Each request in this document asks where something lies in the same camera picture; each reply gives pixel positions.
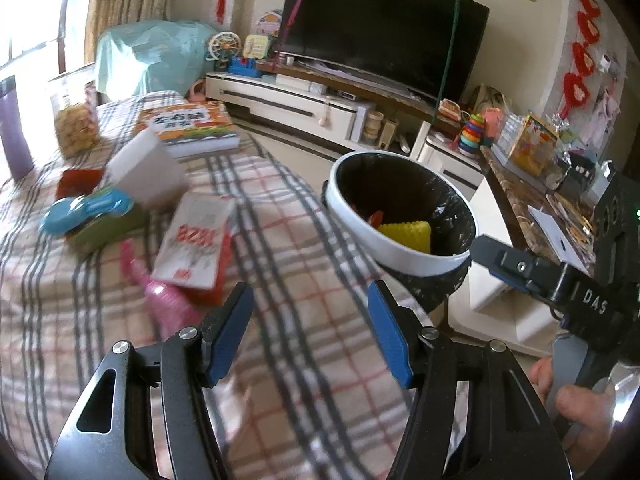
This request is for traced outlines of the right hand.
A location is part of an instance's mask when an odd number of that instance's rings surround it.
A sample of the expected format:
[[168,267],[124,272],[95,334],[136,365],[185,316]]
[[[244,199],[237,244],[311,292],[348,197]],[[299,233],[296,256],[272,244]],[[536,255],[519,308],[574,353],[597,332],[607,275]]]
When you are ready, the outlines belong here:
[[576,437],[566,437],[564,451],[575,474],[586,471],[603,452],[614,427],[614,398],[575,385],[562,387],[554,406],[560,416],[582,429]]

